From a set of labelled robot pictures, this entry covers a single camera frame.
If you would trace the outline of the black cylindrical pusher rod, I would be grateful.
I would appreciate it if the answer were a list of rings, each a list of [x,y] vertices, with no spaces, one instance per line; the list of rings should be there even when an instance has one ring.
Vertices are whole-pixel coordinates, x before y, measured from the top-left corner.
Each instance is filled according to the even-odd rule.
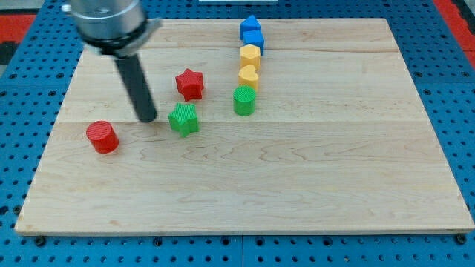
[[[157,109],[138,55],[115,59],[114,63],[138,120],[144,123],[154,121],[157,118]]]

